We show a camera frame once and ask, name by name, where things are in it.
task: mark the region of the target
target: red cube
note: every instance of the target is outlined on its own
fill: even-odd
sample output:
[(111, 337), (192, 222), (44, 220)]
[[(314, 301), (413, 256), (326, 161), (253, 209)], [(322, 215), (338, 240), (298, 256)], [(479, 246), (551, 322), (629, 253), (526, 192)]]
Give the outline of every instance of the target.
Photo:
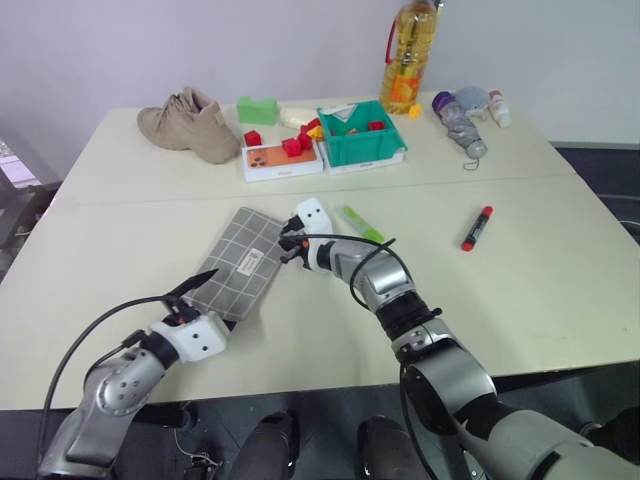
[(320, 124), (320, 119), (319, 118), (314, 118), (309, 123), (307, 123), (307, 127), (309, 127), (309, 130), (311, 130), (312, 128), (315, 128), (315, 127), (319, 127), (320, 125), (321, 124)]
[(244, 143), (247, 144), (247, 147), (256, 147), (262, 145), (262, 138), (258, 132), (251, 130), (244, 134)]
[(311, 142), (313, 140), (311, 140), (309, 135), (301, 133), (298, 135), (298, 141), (300, 142), (300, 145), (302, 145), (302, 150), (311, 150)]
[(369, 131), (372, 130), (384, 130), (384, 122), (381, 120), (378, 120), (376, 122), (369, 122)]
[(302, 145), (296, 138), (287, 138), (282, 141), (282, 148), (287, 152), (287, 157), (297, 157), (302, 154)]

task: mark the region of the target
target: green crate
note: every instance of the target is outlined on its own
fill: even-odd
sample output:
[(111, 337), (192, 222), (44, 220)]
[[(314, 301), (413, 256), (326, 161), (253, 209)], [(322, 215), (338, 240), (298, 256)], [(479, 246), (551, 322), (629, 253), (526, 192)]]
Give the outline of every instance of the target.
[[(407, 145), (380, 102), (373, 100), (356, 105), (346, 122), (333, 115), (320, 113), (318, 109), (332, 167), (386, 160), (399, 149), (407, 150)], [(384, 122), (385, 129), (368, 131), (369, 123), (375, 121)], [(359, 133), (347, 135), (354, 128)]]

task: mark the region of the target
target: gray checkered cloth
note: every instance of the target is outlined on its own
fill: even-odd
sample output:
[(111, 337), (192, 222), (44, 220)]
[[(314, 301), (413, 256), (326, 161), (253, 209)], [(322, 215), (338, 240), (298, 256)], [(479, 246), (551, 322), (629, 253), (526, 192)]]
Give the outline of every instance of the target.
[(186, 298), (201, 312), (215, 310), (230, 322), (245, 319), (280, 267), (282, 226), (242, 207), (199, 270), (218, 272)]

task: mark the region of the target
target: beige boot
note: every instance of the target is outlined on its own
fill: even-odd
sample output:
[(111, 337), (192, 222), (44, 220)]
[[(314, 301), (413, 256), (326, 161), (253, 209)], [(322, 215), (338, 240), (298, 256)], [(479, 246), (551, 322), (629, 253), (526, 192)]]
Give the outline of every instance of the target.
[(171, 95), (162, 108), (144, 108), (138, 127), (151, 143), (168, 150), (193, 150), (209, 163), (224, 163), (240, 153), (240, 141), (225, 123), (218, 102), (195, 88)]

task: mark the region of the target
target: cooking oil bottle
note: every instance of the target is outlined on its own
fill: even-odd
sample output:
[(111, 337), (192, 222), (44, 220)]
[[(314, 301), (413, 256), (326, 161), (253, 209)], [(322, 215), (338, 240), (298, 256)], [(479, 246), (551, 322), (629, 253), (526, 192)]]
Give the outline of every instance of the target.
[[(415, 0), (398, 12), (391, 26), (380, 93), (380, 103), (389, 113), (407, 113), (415, 103), (436, 32), (436, 16), (432, 0)], [(398, 49), (391, 59), (394, 31), (398, 34)]]

